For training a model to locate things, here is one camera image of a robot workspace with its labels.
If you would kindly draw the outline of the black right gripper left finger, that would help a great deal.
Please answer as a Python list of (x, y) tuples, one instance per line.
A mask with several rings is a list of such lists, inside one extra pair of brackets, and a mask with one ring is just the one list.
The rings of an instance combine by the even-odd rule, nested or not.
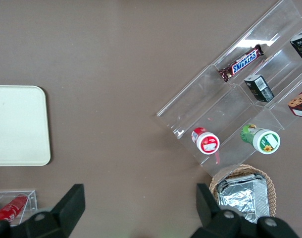
[(84, 185), (75, 184), (49, 212), (38, 212), (15, 227), (0, 221), (0, 238), (68, 238), (84, 211)]

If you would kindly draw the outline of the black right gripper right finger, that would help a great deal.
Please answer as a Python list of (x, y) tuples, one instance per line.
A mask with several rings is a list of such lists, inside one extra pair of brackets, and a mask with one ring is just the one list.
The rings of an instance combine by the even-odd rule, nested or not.
[(196, 208), (202, 226), (193, 238), (297, 238), (297, 233), (284, 220), (261, 217), (251, 223), (229, 209), (221, 209), (209, 188), (198, 183)]

